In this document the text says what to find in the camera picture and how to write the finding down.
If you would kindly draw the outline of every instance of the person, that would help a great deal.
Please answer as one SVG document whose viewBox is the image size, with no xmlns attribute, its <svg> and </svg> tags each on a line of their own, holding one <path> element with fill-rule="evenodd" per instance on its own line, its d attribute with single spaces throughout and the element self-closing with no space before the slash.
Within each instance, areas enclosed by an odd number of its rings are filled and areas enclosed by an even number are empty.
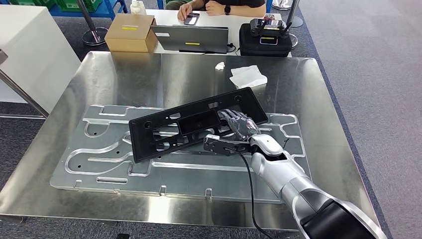
<svg viewBox="0 0 422 239">
<path fill-rule="evenodd" d="M 179 10 L 180 6 L 191 0 L 166 0 L 166 10 Z"/>
<path fill-rule="evenodd" d="M 183 2 L 183 0 L 175 0 L 169 2 L 172 8 L 179 6 L 177 18 L 184 21 L 189 13 L 193 10 L 207 11 L 210 16 L 218 15 L 236 15 L 248 17 L 263 17 L 265 15 L 265 0 L 192 0 Z"/>
</svg>

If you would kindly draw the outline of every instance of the white desk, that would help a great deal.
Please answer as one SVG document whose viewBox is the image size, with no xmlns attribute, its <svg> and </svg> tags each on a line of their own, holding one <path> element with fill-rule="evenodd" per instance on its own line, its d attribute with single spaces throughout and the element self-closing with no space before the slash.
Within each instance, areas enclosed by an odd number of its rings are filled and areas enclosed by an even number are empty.
<svg viewBox="0 0 422 239">
<path fill-rule="evenodd" d="M 200 14 L 196 26 L 226 26 L 228 27 L 228 44 L 233 43 L 236 48 L 239 48 L 239 29 L 240 26 L 244 23 L 249 23 L 254 17 L 243 17 L 243 16 L 208 16 L 204 11 L 194 11 Z M 146 13 L 148 15 L 155 16 L 155 21 L 157 25 L 183 25 L 183 22 L 177 20 L 177 11 L 176 10 L 157 10 L 157 9 L 147 9 Z M 276 20 L 281 20 L 281 15 L 279 13 L 274 13 Z M 164 50 L 160 42 L 158 42 L 155 47 L 154 53 L 181 53 L 179 51 L 168 51 Z M 235 52 L 230 52 L 228 55 L 235 55 Z"/>
</svg>

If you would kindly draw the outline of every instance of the metal table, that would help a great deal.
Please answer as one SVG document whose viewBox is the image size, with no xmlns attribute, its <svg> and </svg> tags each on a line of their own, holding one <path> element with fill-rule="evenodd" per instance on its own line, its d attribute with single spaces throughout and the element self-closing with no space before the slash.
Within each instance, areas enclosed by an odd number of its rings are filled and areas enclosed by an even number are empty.
<svg viewBox="0 0 422 239">
<path fill-rule="evenodd" d="M 225 70 L 215 70 L 221 61 Z M 297 115 L 314 182 L 377 222 L 315 59 L 109 52 L 85 57 L 1 191 L 0 214 L 253 227 L 250 203 L 75 192 L 49 181 L 89 105 L 175 107 L 234 90 L 230 69 L 255 64 L 268 77 L 253 89 L 264 110 Z M 283 204 L 255 210 L 263 228 L 296 228 Z"/>
</svg>

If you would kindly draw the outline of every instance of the black plastic frame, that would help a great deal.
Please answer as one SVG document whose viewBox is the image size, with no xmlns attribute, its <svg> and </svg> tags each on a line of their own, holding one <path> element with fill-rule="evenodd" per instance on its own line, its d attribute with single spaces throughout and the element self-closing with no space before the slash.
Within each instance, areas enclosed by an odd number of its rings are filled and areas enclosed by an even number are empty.
<svg viewBox="0 0 422 239">
<path fill-rule="evenodd" d="M 242 111 L 256 124 L 268 122 L 267 115 L 249 87 L 132 119 L 129 121 L 129 130 L 135 163 L 203 142 L 206 135 L 201 135 L 200 132 L 206 129 L 212 128 L 213 134 L 219 136 L 232 133 L 231 130 L 223 132 L 218 130 L 221 121 L 217 112 L 222 109 Z M 180 114 L 179 118 L 170 117 L 177 113 Z M 177 135 L 154 139 L 155 129 L 174 123 L 179 129 Z M 188 142 L 178 145 L 178 139 L 180 140 L 181 136 L 185 136 Z M 157 146 L 164 143 L 168 143 L 170 147 L 157 151 Z"/>
</svg>

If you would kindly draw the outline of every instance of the cardboard box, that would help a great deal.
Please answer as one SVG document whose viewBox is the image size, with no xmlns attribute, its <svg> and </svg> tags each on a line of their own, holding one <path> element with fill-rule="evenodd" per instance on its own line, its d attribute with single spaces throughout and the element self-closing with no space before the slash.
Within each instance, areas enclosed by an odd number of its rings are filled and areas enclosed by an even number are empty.
<svg viewBox="0 0 422 239">
<path fill-rule="evenodd" d="M 157 38 L 150 25 L 154 16 L 140 14 L 117 14 L 105 35 L 111 52 L 154 52 Z"/>
</svg>

